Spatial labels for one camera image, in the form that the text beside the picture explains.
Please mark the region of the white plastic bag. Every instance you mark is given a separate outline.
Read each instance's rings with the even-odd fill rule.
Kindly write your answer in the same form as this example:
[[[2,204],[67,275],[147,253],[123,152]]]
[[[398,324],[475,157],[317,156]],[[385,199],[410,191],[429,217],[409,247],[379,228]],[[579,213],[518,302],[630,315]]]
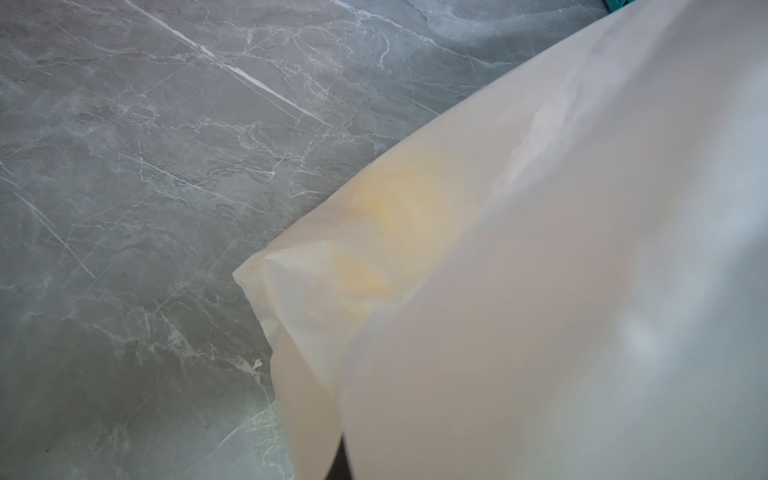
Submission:
[[[328,246],[363,172],[477,212],[355,321]],[[638,1],[383,154],[234,274],[299,479],[767,475],[767,5]]]

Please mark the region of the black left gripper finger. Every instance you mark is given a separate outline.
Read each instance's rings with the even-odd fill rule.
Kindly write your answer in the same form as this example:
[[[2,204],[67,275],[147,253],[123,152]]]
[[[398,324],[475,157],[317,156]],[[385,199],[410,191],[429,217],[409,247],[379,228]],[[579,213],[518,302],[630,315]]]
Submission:
[[[340,439],[337,452],[326,475],[326,480],[351,480],[351,469],[347,459],[344,437]]]

